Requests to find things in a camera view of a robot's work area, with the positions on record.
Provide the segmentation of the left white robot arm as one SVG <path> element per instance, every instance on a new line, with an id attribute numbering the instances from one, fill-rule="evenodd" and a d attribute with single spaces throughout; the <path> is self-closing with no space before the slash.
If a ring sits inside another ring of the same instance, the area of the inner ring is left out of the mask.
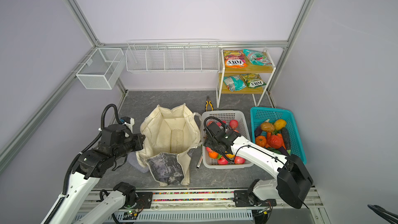
<path id="1" fill-rule="evenodd" d="M 134 134 L 133 124 L 133 118 L 119 117 L 115 104 L 104 108 L 98 135 L 72 160 L 64 177 L 62 192 L 43 223 L 71 223 L 88 193 L 106 171 L 117 170 L 117 160 L 143 150 L 145 135 Z"/>

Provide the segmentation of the cream canvas grocery bag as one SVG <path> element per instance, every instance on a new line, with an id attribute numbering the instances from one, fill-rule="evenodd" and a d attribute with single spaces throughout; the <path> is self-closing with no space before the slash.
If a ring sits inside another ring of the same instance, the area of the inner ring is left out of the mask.
<path id="1" fill-rule="evenodd" d="M 141 124 L 145 140 L 143 150 L 136 152 L 137 165 L 161 187 L 190 184 L 192 153 L 202 142 L 197 119 L 202 115 L 185 104 L 172 109 L 158 105 Z"/>

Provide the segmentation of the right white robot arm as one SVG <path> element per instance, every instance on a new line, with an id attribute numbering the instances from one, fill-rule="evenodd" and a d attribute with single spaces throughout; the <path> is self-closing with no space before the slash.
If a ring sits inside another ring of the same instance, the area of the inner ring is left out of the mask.
<path id="1" fill-rule="evenodd" d="M 304 205 L 313 179 L 300 157 L 274 153 L 215 123 L 206 126 L 204 132 L 205 147 L 227 162 L 243 158 L 273 177 L 269 180 L 256 179 L 247 190 L 236 192 L 234 198 L 238 206 L 274 206 L 272 202 L 277 198 L 296 209 Z"/>

